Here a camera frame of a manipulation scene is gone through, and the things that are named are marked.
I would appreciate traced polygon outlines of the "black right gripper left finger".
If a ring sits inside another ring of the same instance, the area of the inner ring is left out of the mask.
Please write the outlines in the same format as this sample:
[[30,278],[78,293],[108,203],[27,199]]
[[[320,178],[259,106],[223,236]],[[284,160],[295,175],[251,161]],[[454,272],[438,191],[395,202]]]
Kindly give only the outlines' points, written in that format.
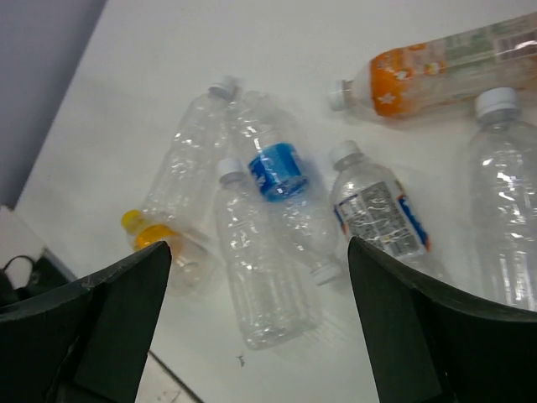
[[133,402],[164,300],[159,241],[79,280],[1,293],[3,402]]

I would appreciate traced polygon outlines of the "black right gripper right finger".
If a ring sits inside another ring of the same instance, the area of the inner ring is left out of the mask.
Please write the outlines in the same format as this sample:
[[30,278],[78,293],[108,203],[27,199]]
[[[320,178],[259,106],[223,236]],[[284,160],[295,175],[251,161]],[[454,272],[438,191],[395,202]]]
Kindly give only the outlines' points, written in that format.
[[370,243],[348,247],[382,402],[534,402],[536,314],[482,299]]

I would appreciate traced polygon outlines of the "Pocari Sweat labelled bottle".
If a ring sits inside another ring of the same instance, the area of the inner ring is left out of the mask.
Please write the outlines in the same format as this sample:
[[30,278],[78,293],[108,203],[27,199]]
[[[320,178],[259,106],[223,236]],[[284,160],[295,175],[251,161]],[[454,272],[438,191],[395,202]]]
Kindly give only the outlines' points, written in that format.
[[353,140],[329,153],[337,172],[330,201],[346,238],[359,237],[408,266],[447,280],[430,239],[391,169],[371,161]]

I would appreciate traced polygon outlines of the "large clear bottle white cap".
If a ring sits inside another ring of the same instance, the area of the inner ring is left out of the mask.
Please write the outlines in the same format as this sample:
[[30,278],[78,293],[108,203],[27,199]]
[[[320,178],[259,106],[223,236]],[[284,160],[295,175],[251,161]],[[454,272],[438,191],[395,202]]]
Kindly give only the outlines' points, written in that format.
[[468,145],[469,211],[486,296],[536,309],[536,127],[517,92],[497,87],[475,101]]

